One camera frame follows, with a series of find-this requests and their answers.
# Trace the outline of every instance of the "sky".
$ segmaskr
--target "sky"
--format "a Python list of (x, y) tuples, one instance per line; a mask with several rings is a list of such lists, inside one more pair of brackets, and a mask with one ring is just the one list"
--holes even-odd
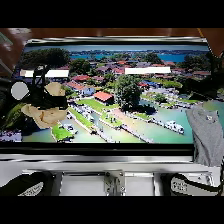
[(68, 51), (88, 51), (88, 50), (113, 50), (113, 51), (141, 51), (141, 50), (200, 50), (209, 51), (207, 46), (200, 45), (65, 45), (65, 46), (42, 46), (42, 47), (26, 47), (24, 52), (48, 49), (62, 48)]

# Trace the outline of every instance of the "beige cloth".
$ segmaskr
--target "beige cloth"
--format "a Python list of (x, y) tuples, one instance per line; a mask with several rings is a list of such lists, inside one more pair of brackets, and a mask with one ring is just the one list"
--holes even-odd
[[(65, 90), (61, 89), (61, 84), (58, 82), (52, 82), (45, 86), (47, 91), (52, 96), (64, 96)], [(32, 117), (39, 128), (45, 129), (55, 126), (58, 121), (66, 118), (67, 110), (59, 110), (59, 107), (38, 110), (37, 107), (26, 104), (22, 107), (21, 111), (29, 117)]]

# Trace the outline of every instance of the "flat screen tv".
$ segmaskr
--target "flat screen tv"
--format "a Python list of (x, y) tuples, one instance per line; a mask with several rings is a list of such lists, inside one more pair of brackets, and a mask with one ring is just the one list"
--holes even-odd
[(32, 65), (34, 69), (38, 63), (50, 63), (46, 83), (62, 85), (67, 117), (40, 129), (21, 112), (24, 104), (18, 101), (2, 118), (1, 148), (191, 154), (186, 110), (217, 110), (224, 126), (223, 102), (209, 100), (186, 85), (211, 76), (209, 53), (201, 38), (30, 40), (12, 78), (31, 83)]

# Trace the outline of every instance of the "gray cloth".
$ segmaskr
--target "gray cloth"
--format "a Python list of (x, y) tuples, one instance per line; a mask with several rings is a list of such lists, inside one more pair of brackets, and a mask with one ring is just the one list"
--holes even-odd
[(224, 139), (217, 111), (193, 108), (187, 110), (186, 114), (193, 129), (194, 162), (205, 166), (221, 166)]

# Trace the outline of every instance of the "tv screen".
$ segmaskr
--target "tv screen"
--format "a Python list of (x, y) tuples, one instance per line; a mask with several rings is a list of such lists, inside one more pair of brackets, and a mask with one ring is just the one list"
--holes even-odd
[(211, 76), (209, 52), (195, 43), (27, 45), (12, 78), (31, 83), (37, 63), (51, 64), (46, 84), (61, 84), (68, 111), (41, 129), (18, 102), (3, 119), (0, 141), (193, 144), (186, 110), (217, 110), (224, 126), (221, 101), (183, 89)]

